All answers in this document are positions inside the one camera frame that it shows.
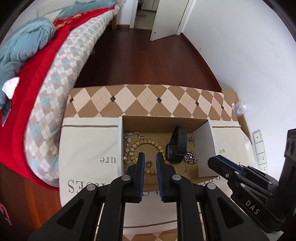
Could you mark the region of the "printed diamond pattern tablecloth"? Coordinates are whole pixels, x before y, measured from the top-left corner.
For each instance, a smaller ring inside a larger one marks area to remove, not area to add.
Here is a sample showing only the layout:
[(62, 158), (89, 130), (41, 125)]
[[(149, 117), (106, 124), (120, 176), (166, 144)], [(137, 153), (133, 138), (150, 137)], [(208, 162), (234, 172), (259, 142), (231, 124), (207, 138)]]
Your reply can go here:
[(59, 146), (60, 202), (65, 205), (89, 184), (103, 186), (125, 173), (135, 159), (127, 143), (139, 136), (164, 149), (176, 126), (188, 131), (187, 147), (195, 164), (175, 170), (193, 183), (216, 184), (230, 195), (225, 179), (207, 166), (222, 155), (241, 165), (255, 165), (244, 125), (232, 109), (235, 92), (213, 92), (168, 85), (112, 85), (74, 88), (67, 100)]

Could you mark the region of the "white door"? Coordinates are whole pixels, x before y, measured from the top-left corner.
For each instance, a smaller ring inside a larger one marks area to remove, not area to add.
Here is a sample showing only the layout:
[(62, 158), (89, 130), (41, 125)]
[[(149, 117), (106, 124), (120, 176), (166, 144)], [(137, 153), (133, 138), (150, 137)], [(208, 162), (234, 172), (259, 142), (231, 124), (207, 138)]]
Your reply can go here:
[(159, 1), (150, 41), (176, 35), (191, 3), (189, 0)]

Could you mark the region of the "clear plastic bag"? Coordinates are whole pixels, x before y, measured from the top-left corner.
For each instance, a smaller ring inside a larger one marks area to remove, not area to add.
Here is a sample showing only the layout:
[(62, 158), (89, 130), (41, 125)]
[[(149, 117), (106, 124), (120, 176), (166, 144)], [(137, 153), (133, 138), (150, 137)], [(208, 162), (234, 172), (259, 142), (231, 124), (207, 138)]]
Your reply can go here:
[(244, 115), (247, 111), (247, 106), (242, 101), (238, 101), (237, 103), (233, 103), (232, 108), (233, 108), (234, 113), (237, 117)]

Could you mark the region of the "black smart band watch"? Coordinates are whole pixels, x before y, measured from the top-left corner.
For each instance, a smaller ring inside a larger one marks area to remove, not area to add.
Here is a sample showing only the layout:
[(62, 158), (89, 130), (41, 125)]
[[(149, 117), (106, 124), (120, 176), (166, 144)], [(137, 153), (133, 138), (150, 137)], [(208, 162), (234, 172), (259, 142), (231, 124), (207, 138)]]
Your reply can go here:
[(172, 164), (179, 164), (187, 153), (187, 130), (176, 126), (170, 142), (166, 145), (166, 160)]

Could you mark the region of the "pink slippers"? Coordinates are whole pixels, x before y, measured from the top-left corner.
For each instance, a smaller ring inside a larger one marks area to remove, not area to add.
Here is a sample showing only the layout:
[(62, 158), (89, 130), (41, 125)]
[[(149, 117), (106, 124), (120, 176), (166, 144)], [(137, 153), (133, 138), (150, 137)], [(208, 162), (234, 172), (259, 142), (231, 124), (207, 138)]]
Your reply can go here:
[(9, 217), (9, 215), (8, 215), (8, 212), (7, 212), (5, 206), (4, 206), (2, 203), (0, 203), (0, 211), (1, 211), (1, 213), (2, 213), (2, 215), (3, 215), (3, 217), (4, 217), (4, 219), (8, 222), (8, 224), (9, 224), (10, 226), (12, 226), (11, 219), (10, 219), (10, 217)]

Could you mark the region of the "teal blue duvet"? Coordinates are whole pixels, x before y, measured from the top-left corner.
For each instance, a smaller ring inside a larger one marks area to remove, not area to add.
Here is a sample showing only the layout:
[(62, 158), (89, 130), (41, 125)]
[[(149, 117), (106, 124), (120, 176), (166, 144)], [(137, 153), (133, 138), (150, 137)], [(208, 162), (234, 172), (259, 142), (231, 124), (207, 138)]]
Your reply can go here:
[(54, 20), (86, 11), (110, 8), (116, 1), (52, 1), (37, 18), (16, 29), (1, 47), (1, 88), (18, 75), (25, 62), (43, 49), (55, 34)]

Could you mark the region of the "white tissue paper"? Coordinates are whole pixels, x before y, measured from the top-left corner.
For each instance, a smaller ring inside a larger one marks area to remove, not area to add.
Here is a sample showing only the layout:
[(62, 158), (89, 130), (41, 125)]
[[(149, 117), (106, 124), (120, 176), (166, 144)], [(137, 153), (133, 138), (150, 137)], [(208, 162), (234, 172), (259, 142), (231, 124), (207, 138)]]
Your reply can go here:
[(3, 87), (2, 87), (2, 91), (5, 93), (6, 97), (11, 100), (13, 98), (13, 95), (15, 93), (16, 87), (18, 86), (20, 81), (19, 77), (13, 77), (9, 80), (7, 80)]

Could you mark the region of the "red blanket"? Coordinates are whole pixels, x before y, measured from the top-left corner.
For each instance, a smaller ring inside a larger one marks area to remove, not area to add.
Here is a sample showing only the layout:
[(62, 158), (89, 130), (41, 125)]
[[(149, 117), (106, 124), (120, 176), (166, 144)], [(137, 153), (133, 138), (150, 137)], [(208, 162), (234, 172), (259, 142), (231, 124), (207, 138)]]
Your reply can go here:
[[(101, 14), (104, 9), (111, 8), (96, 10)], [(63, 19), (62, 27), (73, 18)], [(29, 170), (24, 153), (24, 133), (37, 93), (53, 61), (61, 36), (62, 32), (58, 29), (46, 47), (38, 51), (21, 69), (21, 81), (12, 99), (11, 112), (1, 127), (1, 163), (32, 182), (34, 182), (33, 173)]]

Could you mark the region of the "dark smartphone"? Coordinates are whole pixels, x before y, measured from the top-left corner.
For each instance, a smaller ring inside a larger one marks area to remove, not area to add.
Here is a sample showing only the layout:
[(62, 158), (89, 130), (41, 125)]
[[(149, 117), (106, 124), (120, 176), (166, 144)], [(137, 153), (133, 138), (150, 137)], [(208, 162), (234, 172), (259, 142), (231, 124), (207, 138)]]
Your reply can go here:
[(1, 126), (4, 126), (6, 123), (6, 120), (11, 112), (11, 100), (7, 100), (4, 104), (4, 107), (2, 109), (2, 118), (1, 118)]

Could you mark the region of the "open cardboard box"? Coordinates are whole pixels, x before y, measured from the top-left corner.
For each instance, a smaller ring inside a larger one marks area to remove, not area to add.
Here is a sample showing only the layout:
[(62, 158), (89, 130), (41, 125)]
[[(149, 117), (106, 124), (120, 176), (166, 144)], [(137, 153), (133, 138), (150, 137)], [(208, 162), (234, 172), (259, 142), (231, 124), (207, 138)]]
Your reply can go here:
[(145, 155), (145, 191), (156, 191), (159, 188), (156, 155), (161, 152), (165, 163), (169, 164), (166, 160), (166, 145), (176, 126), (187, 130), (187, 153), (181, 163), (171, 163), (175, 172), (201, 185), (218, 178), (218, 174), (209, 169), (207, 164), (209, 158), (217, 155), (209, 120), (124, 115), (120, 124), (123, 168), (135, 164), (140, 152)]

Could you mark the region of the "white power strip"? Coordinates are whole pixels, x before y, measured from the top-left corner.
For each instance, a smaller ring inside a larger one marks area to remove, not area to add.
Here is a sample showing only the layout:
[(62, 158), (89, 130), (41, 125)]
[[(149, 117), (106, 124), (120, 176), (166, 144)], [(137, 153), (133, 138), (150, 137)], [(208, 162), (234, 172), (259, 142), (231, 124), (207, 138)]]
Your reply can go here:
[(259, 171), (263, 173), (268, 173), (267, 169), (267, 157), (264, 147), (264, 141), (262, 137), (262, 133), (260, 130), (256, 130), (252, 133), (253, 137), (253, 145), (254, 145), (254, 153), (257, 160), (257, 165)]

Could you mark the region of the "argyle patterned mattress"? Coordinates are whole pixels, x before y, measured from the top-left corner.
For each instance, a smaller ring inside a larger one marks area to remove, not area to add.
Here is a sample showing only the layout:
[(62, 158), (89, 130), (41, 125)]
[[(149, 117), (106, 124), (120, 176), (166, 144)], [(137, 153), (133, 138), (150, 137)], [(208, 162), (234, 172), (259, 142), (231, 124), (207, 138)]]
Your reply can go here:
[(60, 27), (58, 49), (37, 93), (24, 133), (24, 153), (34, 182), (58, 188), (59, 138), (70, 90), (107, 25), (122, 5), (80, 13)]

